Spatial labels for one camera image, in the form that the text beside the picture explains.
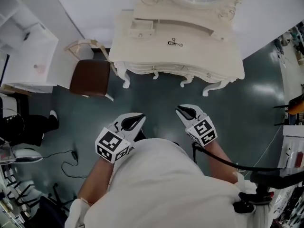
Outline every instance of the dark green floor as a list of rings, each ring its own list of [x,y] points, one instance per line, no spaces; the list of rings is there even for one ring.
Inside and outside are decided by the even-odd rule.
[[[164,73],[157,80],[153,80],[152,75],[129,73],[129,89],[124,89],[123,81],[111,74],[109,93],[115,98],[114,102],[105,97],[73,95],[61,87],[55,87],[53,94],[36,94],[29,98],[30,113],[48,116],[49,110],[54,109],[60,127],[45,134],[43,145],[35,149],[46,156],[76,148],[79,165],[65,166],[65,170],[70,175],[86,176],[98,158],[94,142],[102,128],[120,114],[141,112],[147,116],[143,128],[146,137],[178,142],[192,157],[191,140],[174,109],[179,104],[194,104],[211,117],[218,142],[232,161],[252,166],[272,141],[278,130],[273,124],[279,123],[283,115],[281,110],[272,109],[274,105],[284,104],[280,66],[273,55],[274,46],[269,44],[245,59],[245,79],[211,91],[208,97],[201,95],[206,82],[195,78],[181,88],[183,77]],[[282,141],[280,129],[258,166],[277,166]],[[198,153],[197,159],[208,175],[206,157]],[[48,192],[57,182],[60,193],[69,198],[78,192],[84,180],[65,176],[60,169],[63,161],[73,163],[74,160],[70,153],[56,155],[37,163],[19,165],[19,174],[24,179],[33,179],[37,189],[43,192]]]

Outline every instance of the black cable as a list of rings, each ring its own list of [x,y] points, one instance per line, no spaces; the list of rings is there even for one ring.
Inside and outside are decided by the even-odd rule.
[[[65,153],[68,153],[68,152],[75,152],[75,153],[76,153],[75,150],[68,150],[68,151],[65,151],[65,152],[57,152],[57,153],[54,153],[54,154],[50,154],[49,156],[43,156],[43,158],[48,158],[48,157],[51,157],[51,156],[56,155],[56,154],[65,154]],[[77,161],[77,164],[76,164],[76,165],[73,165],[73,164],[71,164],[71,163],[69,163],[69,162],[66,162],[66,161],[62,162],[61,167],[60,167],[61,170],[62,170],[62,172],[63,172],[67,177],[71,177],[71,178],[81,178],[81,179],[87,178],[88,176],[85,176],[85,177],[71,176],[71,175],[68,175],[68,174],[65,172],[65,170],[63,169],[63,165],[64,165],[64,164],[68,164],[68,165],[71,165],[71,166],[73,166],[73,167],[76,167],[76,166],[78,165],[78,163],[79,163],[79,162],[78,162],[78,158],[76,157],[76,159],[75,159],[75,157],[74,157],[73,154],[72,154],[72,156],[73,156],[74,160]]]
[[[198,151],[203,152],[203,153],[209,155],[210,157],[216,159],[217,161],[222,162],[223,164],[226,164],[228,166],[231,166],[231,167],[234,167],[237,169],[245,170],[245,171],[276,171],[278,169],[281,169],[281,168],[249,167],[249,166],[237,165],[232,162],[223,160],[222,158],[210,153],[206,149],[202,148],[197,142],[193,142],[192,147],[193,147],[193,161],[195,163],[196,163],[195,151],[198,150]]]

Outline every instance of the curved table leg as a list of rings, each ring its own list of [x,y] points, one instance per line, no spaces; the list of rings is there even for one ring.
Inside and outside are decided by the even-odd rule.
[[[154,72],[155,76],[153,76],[153,79],[158,79],[159,73],[158,72]]]
[[[124,62],[115,62],[114,66],[117,68],[117,74],[118,76],[124,80],[123,87],[125,89],[129,88],[130,86],[130,77],[127,74],[127,68],[124,65]]]
[[[193,75],[187,75],[185,76],[186,80],[181,81],[180,86],[183,88],[184,84],[190,84],[194,78]]]
[[[208,96],[208,91],[210,91],[210,90],[216,90],[216,89],[224,88],[229,82],[230,82],[230,80],[225,79],[223,81],[220,81],[218,83],[214,83],[214,84],[211,84],[211,85],[205,87],[204,90],[203,90],[203,96]]]

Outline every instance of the brown leather cushion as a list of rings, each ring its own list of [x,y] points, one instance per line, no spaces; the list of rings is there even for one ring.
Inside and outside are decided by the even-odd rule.
[[[70,92],[79,95],[104,96],[108,89],[110,63],[101,60],[81,60],[77,63]]]

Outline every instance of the person's right arm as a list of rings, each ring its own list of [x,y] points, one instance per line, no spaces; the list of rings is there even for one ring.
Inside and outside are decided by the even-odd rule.
[[[205,146],[205,149],[210,153],[226,161],[231,162],[229,157],[225,154],[225,152],[222,150],[222,148],[216,141],[212,141],[211,143],[207,144]],[[210,164],[212,177],[216,179],[228,181],[232,184],[237,183],[238,178],[233,174],[234,172],[238,171],[236,168],[228,166],[222,162],[219,162],[216,159],[212,158],[211,156],[208,156],[208,161]]]

